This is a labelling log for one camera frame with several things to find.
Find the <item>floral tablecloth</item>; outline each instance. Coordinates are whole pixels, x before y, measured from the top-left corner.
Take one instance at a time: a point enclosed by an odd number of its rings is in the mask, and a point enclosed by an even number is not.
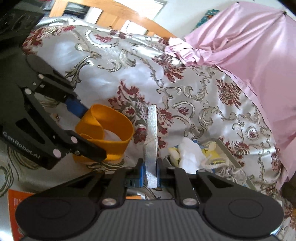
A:
[[[48,26],[50,22],[65,25]],[[165,44],[156,37],[125,34],[71,18],[45,19],[32,31],[24,51],[37,54],[64,75],[87,107],[104,104],[126,115],[135,134],[124,158],[116,164],[82,165],[68,155],[50,171],[0,143],[0,240],[12,240],[9,188],[38,192],[90,170],[112,171],[135,165],[143,157],[147,104],[157,105],[161,157],[183,137],[201,142],[220,138],[257,190],[282,204],[285,219],[279,239],[295,240],[292,205],[275,189],[281,171],[278,149],[258,109],[225,73],[209,66],[184,67],[164,54]],[[74,129],[79,119],[64,104],[38,98],[62,128]],[[160,188],[142,188],[141,193],[147,199],[170,197]]]

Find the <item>rolled orange fabric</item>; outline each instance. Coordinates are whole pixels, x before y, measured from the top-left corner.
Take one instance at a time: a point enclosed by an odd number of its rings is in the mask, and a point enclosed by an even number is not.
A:
[[[121,141],[104,140],[104,129],[116,134]],[[107,152],[104,161],[121,161],[129,141],[133,136],[133,124],[123,114],[100,104],[93,105],[75,127],[76,132],[84,139],[103,148]],[[85,156],[74,155],[74,160],[82,163],[94,162]]]

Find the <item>pink curtain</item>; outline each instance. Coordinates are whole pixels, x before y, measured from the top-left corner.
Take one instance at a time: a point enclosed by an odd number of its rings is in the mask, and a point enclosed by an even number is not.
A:
[[[257,105],[284,166],[277,188],[296,171],[296,22],[282,11],[239,2],[166,52],[185,65],[216,65]]]

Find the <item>ribbed black surface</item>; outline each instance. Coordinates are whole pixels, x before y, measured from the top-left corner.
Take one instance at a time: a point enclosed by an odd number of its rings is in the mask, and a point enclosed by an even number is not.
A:
[[[126,200],[118,209],[105,210],[85,233],[71,241],[234,241],[207,226],[195,210],[174,200]],[[262,241],[277,241],[274,236]]]

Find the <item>wooden furniture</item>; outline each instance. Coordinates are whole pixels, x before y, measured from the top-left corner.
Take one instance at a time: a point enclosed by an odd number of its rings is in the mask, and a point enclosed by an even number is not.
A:
[[[125,21],[130,20],[131,22],[146,28],[148,30],[148,36],[153,36],[156,34],[164,39],[176,37],[153,20],[146,17],[141,17],[136,11],[113,0],[55,0],[49,16],[62,16],[68,2],[78,3],[89,7],[96,7],[103,10],[101,15],[98,16],[98,20],[96,22],[102,27],[111,27],[115,30],[121,30]]]

